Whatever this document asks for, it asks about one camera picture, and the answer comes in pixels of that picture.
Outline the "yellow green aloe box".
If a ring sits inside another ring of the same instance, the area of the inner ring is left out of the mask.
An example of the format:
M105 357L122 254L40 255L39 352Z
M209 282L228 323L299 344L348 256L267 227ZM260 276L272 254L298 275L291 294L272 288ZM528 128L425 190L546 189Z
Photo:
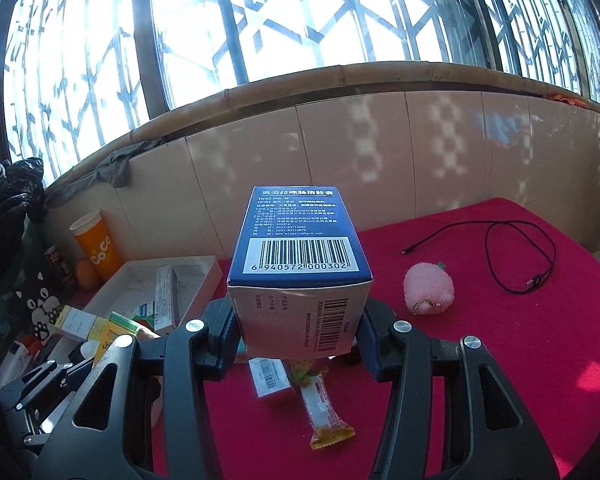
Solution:
M134 336L138 340L159 338L159 335L145 324L136 322L118 312L112 312L100 335L93 366L98 364L107 350L114 344L114 341L120 336Z

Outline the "long white medicine box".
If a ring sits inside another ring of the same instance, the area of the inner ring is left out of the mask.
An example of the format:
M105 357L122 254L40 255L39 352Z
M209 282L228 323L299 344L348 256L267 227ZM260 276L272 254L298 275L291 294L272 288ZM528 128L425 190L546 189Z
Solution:
M182 281L184 266L160 266L156 275L154 300L154 331L168 336L179 325L183 315Z

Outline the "pink plush ball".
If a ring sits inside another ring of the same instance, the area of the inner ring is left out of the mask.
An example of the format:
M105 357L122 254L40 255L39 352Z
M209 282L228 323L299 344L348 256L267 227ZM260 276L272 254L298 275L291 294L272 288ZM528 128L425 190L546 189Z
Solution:
M435 315L452 306L455 289L443 264L421 262L405 273L403 296L411 314Z

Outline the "yellow snack bar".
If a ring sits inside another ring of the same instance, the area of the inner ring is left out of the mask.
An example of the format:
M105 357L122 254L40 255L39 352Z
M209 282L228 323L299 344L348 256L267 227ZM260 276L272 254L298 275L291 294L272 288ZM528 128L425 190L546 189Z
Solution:
M326 368L319 370L314 360L292 360L290 371L312 428L312 450L328 448L353 438L354 428L337 414L330 400L325 385Z

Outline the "blue white medicine box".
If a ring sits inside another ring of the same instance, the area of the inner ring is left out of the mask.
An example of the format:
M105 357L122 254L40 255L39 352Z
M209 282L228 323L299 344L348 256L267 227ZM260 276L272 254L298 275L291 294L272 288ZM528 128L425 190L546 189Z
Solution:
M227 275L248 356L348 353L373 280L338 188L253 189Z

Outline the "yellow white medicine box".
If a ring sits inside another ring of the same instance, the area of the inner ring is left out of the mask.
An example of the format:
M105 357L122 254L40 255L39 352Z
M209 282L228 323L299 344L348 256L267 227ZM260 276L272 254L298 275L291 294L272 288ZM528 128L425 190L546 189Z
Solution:
M106 318L94 315L71 306L65 306L54 326L62 336L77 342L100 341L106 330Z

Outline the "black white cat case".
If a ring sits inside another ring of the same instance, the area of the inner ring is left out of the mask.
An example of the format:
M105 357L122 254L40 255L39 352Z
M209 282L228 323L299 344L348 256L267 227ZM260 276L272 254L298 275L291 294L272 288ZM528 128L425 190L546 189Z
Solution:
M62 305L55 294L55 285L42 271L25 274L15 288L17 298L24 304L32 324L32 334L46 346L56 334L56 322L61 315Z

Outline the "orange fruit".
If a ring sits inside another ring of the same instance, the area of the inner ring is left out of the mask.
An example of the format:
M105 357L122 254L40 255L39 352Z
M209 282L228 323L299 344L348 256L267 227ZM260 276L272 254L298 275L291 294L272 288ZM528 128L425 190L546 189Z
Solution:
M86 290L87 292L99 289L102 284L102 279L94 264L87 258L82 258L76 263L74 275L76 276L76 281L78 282L80 289Z

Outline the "white cardboard tray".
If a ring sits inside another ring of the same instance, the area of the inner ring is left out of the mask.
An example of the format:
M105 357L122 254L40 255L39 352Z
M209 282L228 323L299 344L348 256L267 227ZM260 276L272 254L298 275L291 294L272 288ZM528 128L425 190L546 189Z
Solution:
M106 318L112 311L130 312L155 299L157 271L172 266L178 278L178 319L199 318L223 277L213 256L173 257L125 263L83 308Z

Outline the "dark drink can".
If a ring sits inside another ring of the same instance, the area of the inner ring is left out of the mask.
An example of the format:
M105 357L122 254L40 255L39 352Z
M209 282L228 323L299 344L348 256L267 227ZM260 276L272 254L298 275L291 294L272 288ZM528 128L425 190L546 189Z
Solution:
M44 256L62 286L65 289L75 289L76 277L60 249L57 246L50 246L44 252Z

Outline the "small barcode box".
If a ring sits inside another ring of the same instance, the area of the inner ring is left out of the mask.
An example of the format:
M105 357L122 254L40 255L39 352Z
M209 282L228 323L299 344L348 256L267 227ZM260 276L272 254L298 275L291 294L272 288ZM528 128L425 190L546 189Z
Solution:
M248 365L259 399L273 399L294 392L281 360L254 358L248 362Z

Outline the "orange paper cup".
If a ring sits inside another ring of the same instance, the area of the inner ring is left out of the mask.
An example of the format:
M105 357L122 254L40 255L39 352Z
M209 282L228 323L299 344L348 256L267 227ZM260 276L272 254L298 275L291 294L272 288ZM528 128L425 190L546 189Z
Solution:
M104 282L110 280L123 266L123 259L99 209L84 214L73 222L70 232Z

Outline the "black plastic bag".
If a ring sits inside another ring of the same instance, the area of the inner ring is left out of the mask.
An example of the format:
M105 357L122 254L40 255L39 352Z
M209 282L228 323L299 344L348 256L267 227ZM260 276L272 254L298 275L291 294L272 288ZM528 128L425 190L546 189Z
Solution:
M26 219L44 216L44 164L38 157L0 162L0 281L19 252Z

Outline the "grey cloth on sill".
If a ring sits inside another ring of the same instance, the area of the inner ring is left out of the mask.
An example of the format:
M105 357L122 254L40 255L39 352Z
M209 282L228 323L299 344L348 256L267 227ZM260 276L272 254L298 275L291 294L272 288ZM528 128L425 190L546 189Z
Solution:
M68 176L61 177L45 191L45 205L58 207L97 183L124 188L131 182L131 159L158 148L163 143L163 139L133 143L111 151L91 168L74 167Z

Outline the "window with metal grille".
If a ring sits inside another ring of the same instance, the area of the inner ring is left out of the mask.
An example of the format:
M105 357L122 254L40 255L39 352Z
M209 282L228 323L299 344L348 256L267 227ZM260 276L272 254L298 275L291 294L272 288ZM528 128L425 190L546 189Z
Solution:
M0 0L0 160L52 183L175 107L332 65L443 62L600 104L600 0Z

